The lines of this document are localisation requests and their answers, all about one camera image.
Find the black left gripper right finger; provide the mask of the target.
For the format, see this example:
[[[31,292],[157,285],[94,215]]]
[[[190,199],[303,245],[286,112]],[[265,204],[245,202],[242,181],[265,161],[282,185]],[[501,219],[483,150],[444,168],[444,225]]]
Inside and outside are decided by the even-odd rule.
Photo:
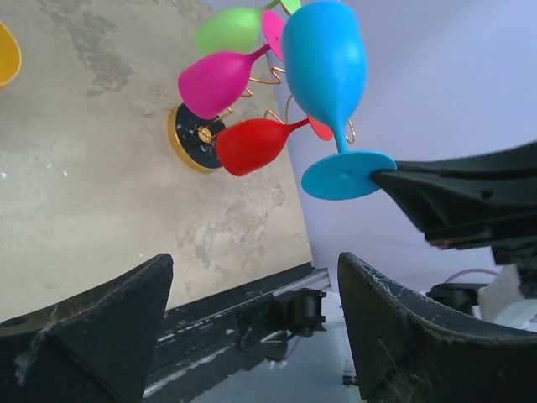
[[[453,310],[351,253],[340,254],[337,275],[364,400],[536,400],[535,333]]]

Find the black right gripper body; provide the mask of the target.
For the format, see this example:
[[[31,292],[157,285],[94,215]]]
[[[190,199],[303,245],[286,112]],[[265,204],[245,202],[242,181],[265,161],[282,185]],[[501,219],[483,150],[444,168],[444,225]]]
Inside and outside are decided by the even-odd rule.
[[[455,238],[433,239],[425,241],[438,249],[479,249],[490,248],[496,265],[516,264],[519,268],[536,268],[536,237],[529,238]]]

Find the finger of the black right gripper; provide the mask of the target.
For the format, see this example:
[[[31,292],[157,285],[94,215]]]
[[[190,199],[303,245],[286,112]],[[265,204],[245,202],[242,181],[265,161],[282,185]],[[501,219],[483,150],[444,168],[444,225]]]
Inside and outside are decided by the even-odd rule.
[[[536,235],[536,144],[437,161],[400,161],[371,180],[429,243],[497,243]]]

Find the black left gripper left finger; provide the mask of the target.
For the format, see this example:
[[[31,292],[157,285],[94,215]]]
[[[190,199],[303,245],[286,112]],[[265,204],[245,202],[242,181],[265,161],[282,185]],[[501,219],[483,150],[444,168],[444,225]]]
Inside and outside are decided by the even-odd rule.
[[[3,402],[140,402],[173,279],[158,254],[1,324]]]

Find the blue wine glass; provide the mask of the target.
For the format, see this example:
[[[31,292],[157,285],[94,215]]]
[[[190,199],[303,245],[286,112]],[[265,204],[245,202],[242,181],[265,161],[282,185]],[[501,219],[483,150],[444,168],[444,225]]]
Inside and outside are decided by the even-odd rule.
[[[377,170],[396,170],[395,161],[370,150],[351,151],[346,127],[362,99],[368,60],[357,15],[345,3],[318,1],[298,9],[281,39],[287,83],[298,106],[333,134],[337,152],[302,175],[304,192],[343,201],[378,190]]]

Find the yellow wine glass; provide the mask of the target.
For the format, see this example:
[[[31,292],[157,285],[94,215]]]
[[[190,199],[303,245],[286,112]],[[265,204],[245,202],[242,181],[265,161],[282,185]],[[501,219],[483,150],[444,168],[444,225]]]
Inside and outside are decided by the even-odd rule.
[[[5,88],[16,78],[22,65],[21,49],[13,33],[1,22],[0,32],[0,87]]]

